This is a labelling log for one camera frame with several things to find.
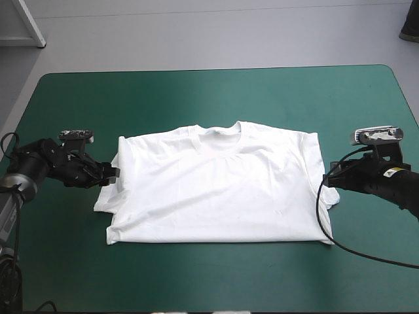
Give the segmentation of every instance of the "black cable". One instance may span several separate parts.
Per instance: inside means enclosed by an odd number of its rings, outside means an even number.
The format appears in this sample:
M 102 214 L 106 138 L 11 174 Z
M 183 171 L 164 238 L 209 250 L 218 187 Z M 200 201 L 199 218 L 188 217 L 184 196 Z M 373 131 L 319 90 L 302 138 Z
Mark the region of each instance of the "black cable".
M 397 266 L 402 266 L 402 267 L 408 267 L 408 268 L 416 268 L 419 269 L 419 265 L 417 264 L 408 264 L 408 263 L 403 263 L 403 262 L 398 262 L 395 260 L 388 260 L 385 258 L 381 258 L 381 257 L 376 257 L 376 256 L 372 256 L 372 255 L 368 255 L 365 253 L 361 253 L 361 252 L 357 252 L 355 250 L 349 249 L 347 247 L 345 247 L 344 245 L 340 244 L 338 241 L 334 240 L 325 230 L 325 228 L 323 227 L 323 225 L 321 224 L 321 220 L 320 220 L 320 215 L 319 215 L 319 200 L 320 200 L 320 193 L 321 193 L 321 188 L 324 184 L 324 182 L 327 180 L 327 178 L 330 176 L 330 174 L 332 174 L 332 172 L 341 165 L 341 163 L 343 161 L 345 161 L 345 159 L 347 159 L 349 156 L 352 156 L 354 154 L 357 154 L 358 152 L 364 152 L 366 150 L 370 150 L 369 147 L 361 147 L 353 152 L 350 152 L 349 154 L 345 155 L 341 160 L 339 160 L 337 162 L 337 164 L 332 167 L 332 169 L 330 169 L 330 171 L 328 173 L 326 173 L 326 175 L 323 177 L 323 180 L 320 183 L 319 186 L 319 190 L 317 192 L 317 199 L 316 199 L 316 216 L 317 216 L 317 222 L 319 223 L 320 229 L 321 231 L 324 233 L 324 235 L 327 237 L 327 239 L 329 239 L 330 241 L 332 241 L 335 245 L 337 245 L 338 247 L 340 247 L 341 249 L 344 249 L 346 252 L 364 257 L 364 258 L 369 258 L 370 260 L 376 260 L 377 262 L 382 262 L 382 263 L 387 263 L 387 264 L 393 264 L 393 265 L 397 265 Z
M 51 307 L 52 307 L 52 309 L 54 310 L 54 312 L 57 312 L 57 307 L 55 306 L 55 303 L 53 302 L 53 301 L 51 301 L 51 300 L 49 300 L 49 301 L 46 301 L 46 302 L 44 302 L 44 303 L 42 303 L 36 310 L 35 310 L 35 313 L 37 313 L 37 312 L 39 312 L 40 310 L 42 310 L 42 308 L 44 307 L 44 306 L 46 306 L 46 305 L 51 305 Z
M 14 146 L 13 146 L 13 148 L 17 148 L 17 147 L 19 146 L 19 141 L 20 141 L 20 138 L 19 138 L 19 135 L 18 135 L 17 133 L 15 133 L 15 132 L 8 132 L 8 133 L 4 134 L 4 136 L 3 136 L 3 137 L 1 138 L 1 140 L 0 140 L 0 148 L 1 148 L 1 151 L 3 152 L 3 154 L 4 154 L 4 155 L 5 155 L 8 159 L 11 159 L 11 156 L 6 154 L 6 152 L 5 152 L 5 148 L 4 148 L 5 139 L 6 139 L 9 135 L 13 135 L 13 136 L 14 136 L 14 140 L 15 140 L 15 142 L 14 142 Z

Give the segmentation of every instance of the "folded t-shirt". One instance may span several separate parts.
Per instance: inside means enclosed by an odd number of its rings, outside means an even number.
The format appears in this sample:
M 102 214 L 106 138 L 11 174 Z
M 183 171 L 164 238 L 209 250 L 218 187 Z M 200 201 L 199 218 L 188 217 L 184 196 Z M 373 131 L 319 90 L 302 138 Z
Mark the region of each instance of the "folded t-shirt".
M 95 211 L 113 213 L 107 243 L 331 242 L 316 218 L 324 174 L 316 133 L 237 121 L 119 137 L 115 184 L 102 188 Z M 339 202 L 323 187 L 321 221 Z

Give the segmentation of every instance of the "black robotic arm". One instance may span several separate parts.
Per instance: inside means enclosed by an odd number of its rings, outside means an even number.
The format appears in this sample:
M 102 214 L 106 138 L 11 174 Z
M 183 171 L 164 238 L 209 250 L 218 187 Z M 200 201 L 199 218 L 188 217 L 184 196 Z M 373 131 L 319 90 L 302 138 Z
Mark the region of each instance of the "black robotic arm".
M 97 162 L 84 152 L 93 142 L 88 130 L 63 131 L 56 144 L 52 139 L 40 139 L 19 147 L 19 136 L 10 155 L 7 173 L 0 178 L 0 313 L 22 312 L 22 274 L 16 265 L 18 241 L 14 250 L 7 247 L 10 231 L 15 225 L 18 234 L 20 208 L 31 201 L 46 177 L 57 179 L 65 186 L 90 188 L 107 186 L 119 177 L 119 169 L 109 162 Z

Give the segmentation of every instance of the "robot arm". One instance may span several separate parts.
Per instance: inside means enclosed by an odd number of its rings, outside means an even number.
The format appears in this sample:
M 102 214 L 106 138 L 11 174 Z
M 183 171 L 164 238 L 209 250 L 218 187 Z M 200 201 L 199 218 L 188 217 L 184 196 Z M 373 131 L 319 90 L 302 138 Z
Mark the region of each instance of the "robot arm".
M 401 128 L 380 126 L 356 130 L 352 145 L 366 145 L 371 152 L 360 159 L 340 163 L 326 178 L 325 185 L 355 192 L 374 194 L 419 219 L 419 174 L 403 163 L 399 142 Z M 331 169 L 337 162 L 331 163 Z
M 60 180 L 65 186 L 90 188 L 114 183 L 119 176 L 118 168 L 109 162 L 97 162 L 84 152 L 85 145 L 93 143 L 92 131 L 63 131 L 58 136 L 62 145 L 52 139 L 40 139 L 18 147 L 18 136 L 15 137 L 16 145 L 8 156 L 10 165 L 0 178 L 0 187 L 15 186 L 21 196 L 20 205 L 35 197 L 45 177 Z M 11 193 L 0 194 L 0 250 L 16 220 L 13 204 Z

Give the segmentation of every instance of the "gray floor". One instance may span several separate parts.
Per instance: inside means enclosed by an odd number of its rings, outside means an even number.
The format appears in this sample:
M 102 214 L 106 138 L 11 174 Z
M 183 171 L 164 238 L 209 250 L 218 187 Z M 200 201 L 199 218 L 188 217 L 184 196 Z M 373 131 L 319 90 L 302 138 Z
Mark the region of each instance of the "gray floor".
M 382 63 L 418 120 L 419 44 L 397 37 L 409 2 L 26 0 L 47 46 L 0 48 L 0 134 L 41 76 L 73 71 Z

